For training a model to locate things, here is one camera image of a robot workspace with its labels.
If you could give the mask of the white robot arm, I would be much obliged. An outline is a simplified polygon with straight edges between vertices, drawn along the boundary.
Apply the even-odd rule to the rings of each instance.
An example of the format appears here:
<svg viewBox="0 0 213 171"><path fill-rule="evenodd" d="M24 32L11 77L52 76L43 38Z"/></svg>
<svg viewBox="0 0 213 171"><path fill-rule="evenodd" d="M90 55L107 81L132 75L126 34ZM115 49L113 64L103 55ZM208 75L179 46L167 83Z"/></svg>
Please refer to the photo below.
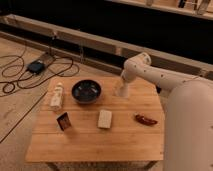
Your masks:
<svg viewBox="0 0 213 171"><path fill-rule="evenodd" d="M152 67L147 53L124 62L123 84L137 77L170 92L163 171L213 171L213 81Z"/></svg>

